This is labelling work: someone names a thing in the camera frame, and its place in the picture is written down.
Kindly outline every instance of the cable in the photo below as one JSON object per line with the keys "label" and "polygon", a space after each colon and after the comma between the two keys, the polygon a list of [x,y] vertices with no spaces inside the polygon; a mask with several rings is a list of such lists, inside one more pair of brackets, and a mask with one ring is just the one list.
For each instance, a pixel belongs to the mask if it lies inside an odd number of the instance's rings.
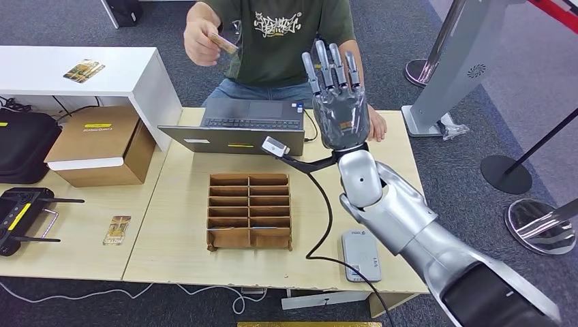
{"label": "cable", "polygon": [[[2,286],[2,288],[7,291],[10,295],[12,295],[13,297],[28,302],[28,303],[40,303],[40,302],[44,302],[46,300],[52,300],[54,298],[63,298],[65,300],[82,300],[85,298],[90,298],[91,296],[95,296],[95,295],[103,295],[103,294],[108,294],[108,293],[114,293],[114,292],[121,292],[123,294],[128,295],[132,300],[134,300],[135,298],[143,295],[146,291],[148,291],[154,283],[150,283],[148,286],[146,286],[144,288],[144,290],[140,291],[139,293],[137,293],[136,295],[132,295],[129,292],[125,291],[125,290],[121,290],[121,289],[114,289],[114,290],[108,290],[108,291],[103,291],[103,292],[95,292],[95,293],[90,293],[84,296],[78,296],[78,297],[71,297],[71,296],[65,296],[65,295],[53,295],[53,296],[48,296],[46,298],[40,298],[38,300],[30,300],[29,298],[25,298],[24,296],[20,296],[16,293],[14,293],[10,288],[8,288],[6,285],[4,285],[4,283],[2,283],[0,281],[0,286]],[[183,291],[185,291],[186,294],[188,295],[196,295],[198,293],[213,289],[213,288],[226,288],[227,290],[231,290],[235,293],[237,293],[237,295],[239,296],[238,298],[236,298],[233,301],[232,304],[232,308],[233,308],[233,312],[235,312],[237,315],[242,314],[243,312],[245,312],[245,300],[249,300],[249,301],[253,301],[253,302],[260,302],[261,300],[263,300],[265,298],[265,296],[267,295],[267,289],[265,289],[265,292],[263,293],[263,295],[260,298],[250,298],[248,296],[243,296],[239,291],[237,291],[234,288],[228,287],[228,286],[209,286],[209,287],[204,287],[201,288],[200,290],[196,290],[195,292],[189,292],[187,291],[187,289],[185,289],[182,285],[177,284],[177,286],[179,286]],[[243,304],[243,306],[241,307],[240,311],[237,311],[237,309],[235,308],[237,306],[237,301],[241,301],[241,303]]]}
{"label": "cable", "polygon": [[307,117],[309,117],[309,120],[311,121],[311,124],[313,124],[313,128],[315,129],[315,136],[313,138],[305,138],[306,142],[311,142],[314,141],[317,138],[317,136],[319,136],[319,131],[317,130],[317,125],[315,125],[315,122],[313,121],[309,113],[306,110],[304,110],[304,112],[307,115]]}
{"label": "cable", "polygon": [[60,105],[60,107],[62,107],[62,109],[64,110],[64,112],[66,112],[66,114],[67,114],[68,116],[71,116],[71,117],[72,117],[72,115],[70,114],[70,112],[68,112],[68,110],[66,109],[66,107],[56,98],[56,95],[53,95],[52,98],[53,98],[54,100],[56,100],[56,102],[58,102],[58,104]]}
{"label": "cable", "polygon": [[19,104],[13,97],[6,99],[5,97],[0,97],[4,100],[4,103],[0,102],[0,111],[8,110],[10,112],[30,112],[32,111],[32,106],[27,104]]}
{"label": "cable", "polygon": [[389,319],[389,323],[391,324],[392,327],[395,327],[395,325],[393,324],[393,319],[391,319],[391,315],[389,314],[389,310],[387,309],[387,306],[385,305],[385,301],[383,300],[383,298],[381,297],[381,295],[379,294],[379,291],[376,289],[376,287],[371,283],[371,281],[369,281],[367,278],[365,278],[365,276],[363,276],[361,274],[361,272],[359,272],[357,269],[351,267],[349,264],[339,261],[337,259],[333,259],[333,258],[328,258],[328,257],[314,257],[312,256],[313,253],[315,251],[317,251],[317,249],[319,249],[319,247],[321,247],[321,244],[323,244],[323,242],[325,241],[325,239],[327,238],[327,236],[329,236],[329,232],[331,231],[331,226],[333,225],[333,210],[331,209],[331,203],[329,202],[329,198],[327,197],[327,194],[325,193],[325,190],[323,190],[323,187],[321,187],[321,185],[319,184],[319,182],[315,179],[315,177],[313,177],[313,175],[311,175],[310,173],[306,174],[309,179],[311,179],[311,181],[313,182],[313,184],[315,184],[315,186],[319,189],[319,192],[321,192],[321,195],[323,196],[323,200],[325,200],[325,204],[327,204],[327,210],[329,212],[329,222],[327,223],[327,229],[325,230],[325,234],[323,234],[323,236],[321,236],[321,239],[317,242],[317,244],[315,244],[315,246],[313,247],[313,249],[311,249],[311,251],[309,251],[309,253],[305,256],[305,259],[307,260],[326,260],[326,261],[330,261],[330,262],[334,262],[336,264],[341,264],[342,266],[345,266],[351,270],[353,270],[357,275],[359,275],[359,277],[361,277],[364,282],[366,282],[371,289],[375,292],[376,296],[379,298],[379,301],[381,302],[381,305],[383,306],[383,309],[385,310],[385,313],[387,315],[387,318]]}
{"label": "cable", "polygon": [[[237,293],[237,295],[239,296],[238,298],[235,299],[235,301],[233,301],[233,312],[235,312],[237,315],[242,314],[243,312],[245,312],[245,300],[249,300],[249,301],[253,301],[253,302],[260,302],[261,300],[263,300],[265,298],[265,296],[267,295],[267,289],[265,289],[265,292],[263,293],[263,295],[260,298],[250,298],[248,296],[243,296],[239,291],[237,291],[234,288],[228,287],[228,286],[209,286],[209,287],[205,287],[205,288],[201,288],[200,290],[196,290],[195,292],[189,292],[187,291],[186,288],[184,288],[182,285],[177,284],[177,286],[179,286],[183,291],[185,291],[185,293],[187,293],[188,295],[195,295],[197,293],[201,293],[203,291],[206,290],[210,290],[211,288],[226,288],[227,290],[231,290],[235,293]],[[241,300],[241,303],[243,303],[243,306],[241,307],[240,311],[237,311],[237,309],[235,309],[235,306],[237,304],[237,301]]]}
{"label": "cable", "polygon": [[129,292],[125,291],[125,290],[120,290],[120,289],[115,289],[115,290],[108,290],[108,291],[103,291],[103,292],[96,292],[96,293],[90,293],[84,296],[79,296],[76,298],[72,298],[70,296],[65,296],[65,295],[53,295],[53,296],[49,296],[47,298],[41,298],[38,300],[30,300],[28,298],[25,298],[24,296],[19,296],[18,294],[14,293],[11,289],[9,289],[8,287],[6,287],[6,285],[4,285],[4,283],[2,283],[0,281],[0,286],[2,286],[2,288],[7,291],[8,293],[10,293],[10,295],[12,295],[15,298],[18,298],[22,301],[28,302],[28,303],[40,303],[40,302],[44,302],[46,300],[51,300],[53,298],[64,298],[66,300],[82,300],[84,298],[90,298],[91,296],[95,296],[95,295],[102,295],[102,294],[108,294],[108,293],[113,293],[113,292],[121,292],[124,293],[126,295],[128,295],[131,299],[135,299],[141,295],[143,295],[146,291],[149,290],[149,288],[151,288],[151,286],[153,285],[153,283],[150,283],[144,290],[140,291],[139,293],[137,293],[137,295],[133,296],[131,295]]}
{"label": "cable", "polygon": [[60,116],[60,117],[56,120],[56,122],[58,123],[59,121],[61,121],[62,119],[64,119],[64,117],[66,117],[66,116],[71,116],[71,117],[72,117],[72,114],[76,114],[77,112],[79,112],[79,111],[81,111],[81,110],[84,110],[84,109],[87,109],[87,108],[100,107],[100,101],[99,101],[98,97],[95,96],[94,98],[96,99],[96,106],[84,106],[84,107],[82,107],[82,108],[75,109],[75,110],[73,110],[73,111],[71,111],[71,112],[66,111],[66,114]]}

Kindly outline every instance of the white shelf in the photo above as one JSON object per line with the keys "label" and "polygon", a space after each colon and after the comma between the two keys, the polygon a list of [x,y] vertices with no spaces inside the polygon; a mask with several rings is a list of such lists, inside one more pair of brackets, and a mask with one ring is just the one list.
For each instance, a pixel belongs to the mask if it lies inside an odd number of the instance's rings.
{"label": "white shelf", "polygon": [[[105,68],[82,84],[63,77],[83,59]],[[0,46],[0,65],[5,76],[0,95],[49,96],[49,106],[54,106],[52,95],[126,98],[164,151],[170,138],[157,126],[176,125],[181,116],[181,102],[157,48]]]}

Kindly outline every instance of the black cable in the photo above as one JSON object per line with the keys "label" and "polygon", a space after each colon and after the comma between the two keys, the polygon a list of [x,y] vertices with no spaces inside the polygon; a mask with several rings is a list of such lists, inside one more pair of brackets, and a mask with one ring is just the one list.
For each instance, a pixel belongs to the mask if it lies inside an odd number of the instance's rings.
{"label": "black cable", "polygon": [[19,104],[13,97],[6,99],[5,97],[0,97],[4,100],[4,103],[0,102],[0,111],[10,111],[10,112],[30,112],[32,111],[32,106],[27,104]]}
{"label": "black cable", "polygon": [[307,115],[307,117],[309,117],[309,120],[311,121],[311,124],[313,124],[313,128],[315,129],[315,136],[313,138],[305,138],[306,142],[311,142],[317,139],[317,136],[319,136],[319,131],[317,130],[317,125],[315,125],[315,121],[313,121],[309,113],[306,110],[304,110],[304,112]]}
{"label": "black cable", "polygon": [[84,107],[82,107],[82,108],[75,109],[75,110],[73,110],[73,111],[71,111],[71,112],[68,112],[68,111],[67,111],[66,114],[63,115],[63,116],[60,116],[60,117],[56,120],[56,122],[58,123],[59,121],[61,121],[61,120],[62,120],[64,117],[66,117],[66,116],[71,116],[71,117],[72,117],[72,114],[75,114],[75,113],[77,113],[77,112],[79,112],[79,111],[81,111],[81,110],[84,110],[84,109],[87,109],[87,108],[97,108],[97,107],[100,107],[100,101],[98,100],[98,97],[95,96],[94,98],[96,99],[96,104],[97,104],[96,106],[84,106]]}
{"label": "black cable", "polygon": [[56,122],[58,123],[59,121],[61,121],[62,119],[64,119],[64,117],[66,117],[66,116],[68,116],[68,115],[72,116],[72,114],[76,114],[77,112],[79,112],[79,111],[81,111],[81,110],[84,110],[84,109],[87,109],[87,108],[97,108],[97,106],[84,106],[84,107],[82,107],[82,108],[75,109],[75,110],[71,111],[69,114],[64,114],[64,115],[60,116],[60,117],[56,120]]}
{"label": "black cable", "polygon": [[327,204],[327,210],[329,212],[329,222],[327,223],[327,229],[325,230],[325,234],[323,234],[323,236],[321,237],[321,239],[317,242],[317,244],[315,244],[315,246],[313,247],[313,249],[311,249],[311,251],[309,251],[309,253],[305,256],[305,259],[307,260],[326,260],[326,261],[330,261],[330,262],[334,262],[336,264],[341,264],[351,270],[353,270],[357,275],[359,275],[359,277],[361,277],[370,287],[371,289],[375,292],[376,296],[379,298],[379,301],[381,302],[381,305],[383,306],[383,309],[385,310],[385,313],[387,315],[387,318],[389,319],[389,323],[391,324],[392,327],[394,327],[395,325],[393,324],[393,319],[391,319],[391,315],[389,315],[389,310],[387,309],[387,306],[385,305],[385,301],[383,300],[383,298],[381,297],[381,295],[379,294],[379,291],[376,289],[376,287],[371,283],[371,281],[369,281],[367,278],[365,278],[365,276],[363,276],[361,274],[361,272],[359,272],[357,269],[351,267],[349,264],[339,261],[337,259],[333,259],[333,258],[328,258],[328,257],[314,257],[313,252],[317,251],[317,249],[319,249],[319,247],[321,247],[321,244],[323,244],[323,242],[325,241],[325,239],[327,238],[327,236],[329,236],[329,232],[331,231],[331,226],[333,225],[333,210],[331,210],[331,203],[329,202],[329,198],[327,197],[327,194],[325,193],[325,190],[323,190],[323,187],[321,187],[321,185],[319,184],[319,182],[315,179],[315,177],[313,177],[313,175],[311,174],[306,174],[309,179],[311,179],[311,181],[313,182],[313,184],[315,184],[315,186],[319,189],[319,192],[321,192],[321,195],[323,196],[323,200],[325,200],[325,203]]}
{"label": "black cable", "polygon": [[55,95],[53,95],[52,98],[53,98],[54,100],[56,100],[56,102],[58,102],[58,104],[60,105],[60,107],[62,107],[62,109],[64,110],[64,112],[66,112],[66,114],[67,114],[68,116],[71,116],[70,112],[68,112],[68,110],[66,109],[66,107],[62,104],[62,102],[60,102],[60,101],[56,98]]}

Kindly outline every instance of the jeans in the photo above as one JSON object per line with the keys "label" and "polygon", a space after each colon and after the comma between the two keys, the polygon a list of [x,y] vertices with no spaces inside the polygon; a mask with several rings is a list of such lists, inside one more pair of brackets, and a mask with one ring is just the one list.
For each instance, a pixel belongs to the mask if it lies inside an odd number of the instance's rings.
{"label": "jeans", "polygon": [[225,78],[221,84],[209,95],[211,98],[230,98],[245,100],[277,100],[303,103],[305,108],[311,108],[313,93],[307,82],[289,87],[264,88],[249,87]]}

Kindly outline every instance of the cardboard compartment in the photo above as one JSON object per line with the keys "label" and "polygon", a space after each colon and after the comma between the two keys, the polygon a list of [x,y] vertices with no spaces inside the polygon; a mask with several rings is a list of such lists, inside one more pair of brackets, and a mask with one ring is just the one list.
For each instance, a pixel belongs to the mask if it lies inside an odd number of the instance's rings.
{"label": "cardboard compartment", "polygon": [[249,227],[291,227],[290,217],[259,217],[249,219]]}
{"label": "cardboard compartment", "polygon": [[250,217],[287,217],[290,216],[289,206],[252,206],[249,207]]}
{"label": "cardboard compartment", "polygon": [[289,178],[285,174],[252,174],[252,175],[249,175],[249,186],[266,186],[266,185],[285,186],[288,184],[289,184]]}
{"label": "cardboard compartment", "polygon": [[214,251],[218,247],[239,249],[249,247],[249,228],[228,228],[207,230],[207,248]]}
{"label": "cardboard compartment", "polygon": [[257,248],[282,248],[291,250],[291,229],[254,229],[250,230],[250,244]]}
{"label": "cardboard compartment", "polygon": [[247,186],[249,185],[246,174],[216,174],[211,175],[210,186]]}
{"label": "cardboard compartment", "polygon": [[209,207],[209,217],[249,217],[248,207],[216,206]]}
{"label": "cardboard compartment", "polygon": [[249,199],[251,206],[288,206],[288,196],[252,196]]}
{"label": "cardboard compartment", "polygon": [[291,250],[291,198],[285,174],[209,177],[207,249]]}
{"label": "cardboard compartment", "polygon": [[207,228],[239,228],[249,227],[249,219],[234,217],[214,217],[207,219]]}
{"label": "cardboard compartment", "polygon": [[249,187],[215,186],[209,188],[209,196],[247,196]]}
{"label": "cardboard compartment", "polygon": [[289,196],[289,186],[251,186],[250,196]]}
{"label": "cardboard compartment", "polygon": [[249,206],[249,199],[241,196],[211,196],[209,206]]}

